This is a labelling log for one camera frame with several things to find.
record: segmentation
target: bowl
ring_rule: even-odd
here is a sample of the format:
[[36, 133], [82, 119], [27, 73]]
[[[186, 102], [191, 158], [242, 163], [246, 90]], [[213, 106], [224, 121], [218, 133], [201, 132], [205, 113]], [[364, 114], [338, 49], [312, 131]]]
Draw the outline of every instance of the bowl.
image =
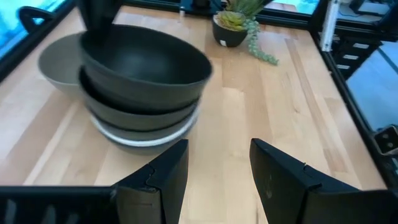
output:
[[102, 122], [96, 116], [92, 116], [91, 121], [98, 131], [112, 142], [134, 149], [148, 149], [164, 146], [183, 138], [196, 123], [198, 115], [199, 109], [197, 108], [189, 117], [174, 126], [144, 133], [117, 129]]
[[154, 131], [164, 129], [186, 118], [198, 106], [198, 101], [189, 106], [165, 114], [133, 114], [113, 107], [112, 102], [106, 101], [92, 87], [83, 67], [79, 72], [79, 86], [88, 109], [102, 121], [118, 129], [131, 131]]
[[211, 63], [194, 46], [145, 27], [113, 25], [80, 38], [93, 88], [124, 111], [166, 113], [194, 103], [211, 76]]
[[71, 98], [80, 97], [77, 82], [77, 74], [82, 65], [80, 36], [81, 33], [77, 33], [56, 40], [39, 57], [39, 68], [44, 77]]

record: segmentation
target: black metal frame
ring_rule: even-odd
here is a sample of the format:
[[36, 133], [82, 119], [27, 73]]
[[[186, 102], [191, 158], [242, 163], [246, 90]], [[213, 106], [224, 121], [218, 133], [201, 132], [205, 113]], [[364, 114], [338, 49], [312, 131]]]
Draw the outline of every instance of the black metal frame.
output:
[[[178, 12], [183, 7], [183, 10], [187, 14], [196, 16], [211, 17], [215, 11], [218, 10], [216, 6], [224, 6], [225, 4], [221, 0], [212, 0], [207, 9], [197, 9], [192, 6], [192, 2], [197, 0], [182, 0], [180, 3], [176, 0], [124, 0], [124, 4], [136, 7], [144, 7], [149, 9], [158, 9], [163, 11]], [[372, 132], [366, 121], [364, 120], [360, 110], [358, 109], [348, 87], [345, 84], [345, 80], [342, 77], [339, 69], [336, 67], [336, 63], [329, 52], [322, 52], [319, 46], [319, 32], [322, 31], [323, 20], [326, 15], [326, 10], [329, 0], [320, 0], [317, 8], [312, 15], [301, 14], [297, 12], [287, 12], [275, 9], [264, 9], [257, 15], [257, 20], [262, 24], [269, 24], [273, 26], [282, 26], [294, 29], [308, 30], [316, 45], [318, 46], [320, 55], [324, 59], [328, 69], [331, 71], [331, 75], [337, 86], [340, 94], [343, 97], [346, 106], [353, 117], [353, 120], [366, 144], [372, 158], [377, 165], [384, 181], [388, 187], [397, 187], [398, 178], [396, 174], [391, 172], [391, 167], [388, 167], [385, 163], [388, 157], [383, 157], [378, 153], [376, 143], [372, 138]], [[30, 37], [23, 40], [15, 49], [8, 53], [0, 61], [0, 81], [9, 73], [17, 64], [23, 60], [29, 52], [69, 13], [73, 8], [74, 4], [72, 0], [66, 0], [64, 6], [60, 7], [59, 11], [56, 12], [56, 18], [42, 26], [36, 33], [30, 35]], [[355, 22], [348, 20], [339, 20], [336, 24], [335, 33], [338, 35], [347, 35], [350, 37], [362, 37], [369, 39], [379, 39], [386, 41], [398, 40], [398, 34], [391, 34], [389, 32], [389, 26], [385, 26], [382, 23], [367, 24], [364, 22]]]

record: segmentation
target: potted plant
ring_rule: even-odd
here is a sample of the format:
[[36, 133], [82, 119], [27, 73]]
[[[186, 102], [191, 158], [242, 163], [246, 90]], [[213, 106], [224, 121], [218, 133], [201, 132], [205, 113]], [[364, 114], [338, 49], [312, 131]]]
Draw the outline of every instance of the potted plant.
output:
[[213, 16], [213, 35], [224, 47], [237, 47], [248, 37], [250, 54], [258, 59], [277, 65], [278, 60], [264, 53], [257, 44], [260, 31], [256, 15], [270, 0], [227, 0], [225, 10]]

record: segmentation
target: gray bowl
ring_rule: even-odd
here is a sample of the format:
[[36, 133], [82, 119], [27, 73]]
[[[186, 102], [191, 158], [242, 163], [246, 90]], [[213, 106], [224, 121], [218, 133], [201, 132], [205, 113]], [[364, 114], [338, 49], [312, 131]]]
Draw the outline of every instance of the gray bowl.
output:
[[162, 149], [184, 138], [189, 130], [195, 125], [198, 118], [199, 109], [196, 110], [183, 121], [165, 129], [148, 132], [124, 131], [114, 128], [95, 116], [91, 121], [98, 131], [112, 142], [122, 145], [128, 149]]
[[80, 97], [77, 76], [82, 65], [78, 44], [81, 34], [56, 40], [39, 57], [39, 68], [44, 77], [71, 98]]

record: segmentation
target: succulent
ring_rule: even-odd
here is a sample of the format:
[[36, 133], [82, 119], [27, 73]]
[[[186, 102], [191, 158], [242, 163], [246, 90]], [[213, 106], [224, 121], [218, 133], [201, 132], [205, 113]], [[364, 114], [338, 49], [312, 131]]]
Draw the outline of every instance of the succulent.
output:
[[218, 13], [220, 26], [229, 30], [244, 31], [243, 24], [245, 20], [245, 16], [238, 12], [222, 11]]

